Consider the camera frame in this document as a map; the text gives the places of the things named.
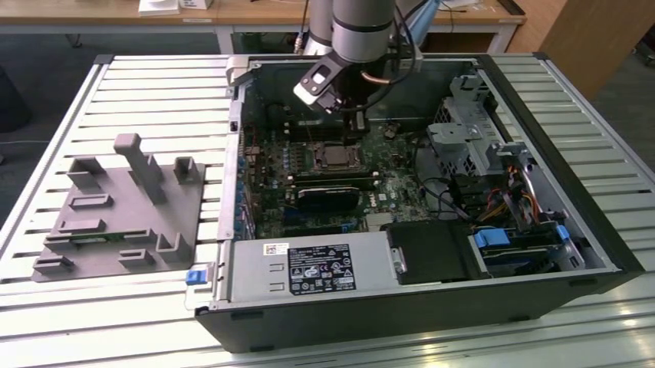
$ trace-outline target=copper pipe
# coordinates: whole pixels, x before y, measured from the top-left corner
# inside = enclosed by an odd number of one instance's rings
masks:
[[[362,78],[364,78],[366,81],[368,81],[368,82],[371,82],[374,84],[380,84],[383,86],[391,83],[391,80],[390,79],[374,77],[366,71],[362,71]]]

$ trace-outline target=wooden cabinet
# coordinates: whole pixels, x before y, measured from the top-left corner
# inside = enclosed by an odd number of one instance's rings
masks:
[[[508,52],[542,51],[587,99],[655,23],[655,1],[515,0],[528,20]]]

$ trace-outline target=barcode sticker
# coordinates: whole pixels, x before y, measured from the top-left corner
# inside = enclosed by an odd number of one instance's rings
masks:
[[[264,244],[264,255],[286,255],[288,243],[268,243]]]

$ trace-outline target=gray post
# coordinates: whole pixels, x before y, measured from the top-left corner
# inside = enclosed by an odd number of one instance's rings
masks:
[[[166,202],[166,194],[159,183],[162,169],[156,164],[155,157],[150,156],[147,158],[143,155],[142,149],[139,148],[140,144],[142,137],[139,134],[119,134],[113,141],[113,150],[119,155],[126,157],[132,168],[132,178],[143,187],[152,204],[159,205]]]

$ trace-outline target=black cable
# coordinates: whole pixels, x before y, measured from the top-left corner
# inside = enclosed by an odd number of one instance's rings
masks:
[[[398,6],[396,6],[396,12],[398,12],[399,18],[403,19],[403,14],[400,13],[400,8]],[[410,27],[407,27],[407,23],[406,23],[404,19],[402,21],[402,26],[403,26],[403,29],[406,32],[407,42],[410,43],[410,46],[411,46],[411,66],[410,66],[410,69],[407,70],[407,73],[404,73],[404,75],[400,77],[396,76],[395,79],[390,81],[390,84],[387,84],[384,86],[384,88],[383,88],[382,92],[379,92],[378,96],[372,100],[370,100],[364,105],[356,106],[356,107],[340,108],[338,110],[340,113],[358,113],[359,111],[364,111],[366,109],[375,106],[375,104],[378,104],[382,101],[382,99],[386,98],[387,95],[390,94],[392,86],[395,84],[403,82],[407,79],[407,77],[410,77],[410,74],[414,71],[414,67],[416,64],[416,47],[415,47],[415,43],[414,43],[414,38],[411,36]]]
[[[428,3],[428,1],[430,0],[423,0],[419,4],[416,4],[416,6],[412,9],[410,9],[410,11],[407,12],[403,18],[404,21],[410,20],[411,16],[419,11],[420,7]]]
[[[407,69],[407,72],[400,77],[391,80],[390,84],[399,84],[400,82],[403,82],[407,79],[407,77],[410,77],[410,74],[416,66],[416,46],[414,42],[414,37],[411,36],[410,27],[407,26],[407,22],[403,19],[403,14],[400,14],[400,9],[398,8],[398,6],[396,6],[396,11],[398,11],[398,17],[402,19],[400,25],[403,26],[403,30],[406,32],[407,43],[410,44],[411,47],[411,64],[410,64],[410,69]],[[400,48],[398,48],[398,55],[399,55],[398,58],[400,59]]]

